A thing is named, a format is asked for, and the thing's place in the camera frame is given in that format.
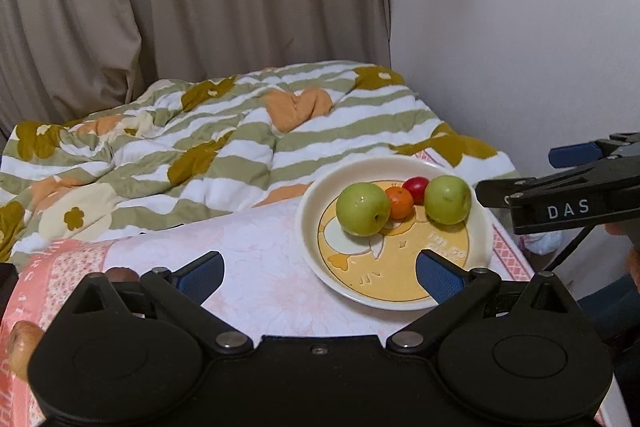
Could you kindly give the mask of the person right hand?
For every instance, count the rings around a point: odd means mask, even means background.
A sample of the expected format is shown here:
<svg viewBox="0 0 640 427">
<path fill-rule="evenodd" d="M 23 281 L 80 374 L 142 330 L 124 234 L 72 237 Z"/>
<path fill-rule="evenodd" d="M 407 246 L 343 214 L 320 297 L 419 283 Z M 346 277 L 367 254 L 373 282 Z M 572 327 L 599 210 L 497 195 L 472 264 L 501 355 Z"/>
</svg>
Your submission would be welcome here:
<svg viewBox="0 0 640 427">
<path fill-rule="evenodd" d="M 639 245 L 640 245 L 640 231 L 639 220 L 627 220 L 617 223 L 609 223 L 605 225 L 605 230 L 608 234 L 627 236 L 631 241 L 631 248 L 627 256 L 627 270 L 631 277 L 631 280 L 639 288 L 640 285 L 640 260 L 639 260 Z"/>
</svg>

